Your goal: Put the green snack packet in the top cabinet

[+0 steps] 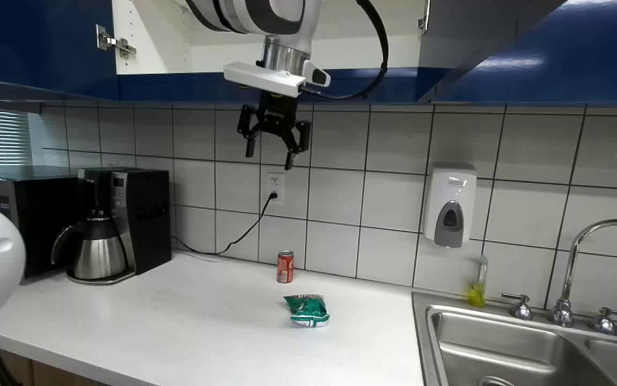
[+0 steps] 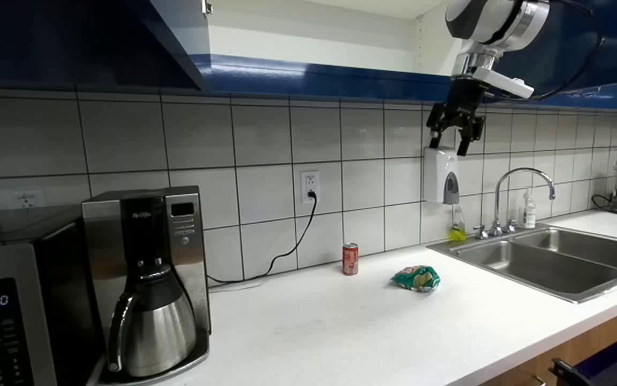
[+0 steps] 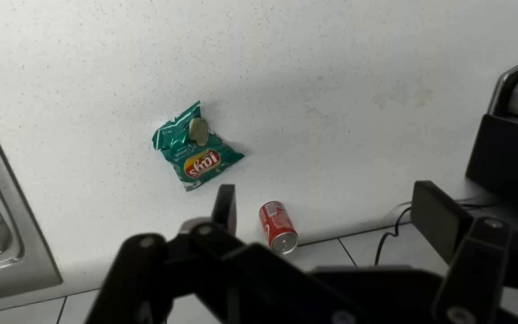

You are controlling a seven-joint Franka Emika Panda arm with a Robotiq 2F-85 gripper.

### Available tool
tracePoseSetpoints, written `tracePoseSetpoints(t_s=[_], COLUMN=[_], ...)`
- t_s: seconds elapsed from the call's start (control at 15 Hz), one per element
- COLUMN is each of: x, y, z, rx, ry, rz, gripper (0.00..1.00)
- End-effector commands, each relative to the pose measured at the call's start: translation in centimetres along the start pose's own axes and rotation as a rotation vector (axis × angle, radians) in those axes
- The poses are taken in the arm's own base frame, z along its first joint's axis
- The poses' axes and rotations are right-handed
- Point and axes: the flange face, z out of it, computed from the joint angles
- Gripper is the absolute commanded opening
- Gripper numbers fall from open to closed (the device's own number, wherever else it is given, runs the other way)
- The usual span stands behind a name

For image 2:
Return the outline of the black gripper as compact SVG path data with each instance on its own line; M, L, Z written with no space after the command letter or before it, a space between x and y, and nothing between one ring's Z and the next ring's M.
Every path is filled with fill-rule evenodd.
M428 147L439 147L441 133L449 127L460 128L457 155L467 156L469 146L481 138L483 121L475 113L486 85L475 79L453 79L447 96L433 106L428 116L430 142Z

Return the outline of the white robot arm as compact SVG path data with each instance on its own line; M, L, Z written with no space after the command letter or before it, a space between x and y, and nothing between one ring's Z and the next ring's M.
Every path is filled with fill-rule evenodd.
M464 156L469 143L481 135L483 116L475 110L488 91L528 98L534 88L519 78L495 70L505 51L524 49L548 20L548 0L449 0L446 28L463 47L453 59L449 91L444 102L435 102L426 127L430 146L436 147L449 127L460 131L457 155Z

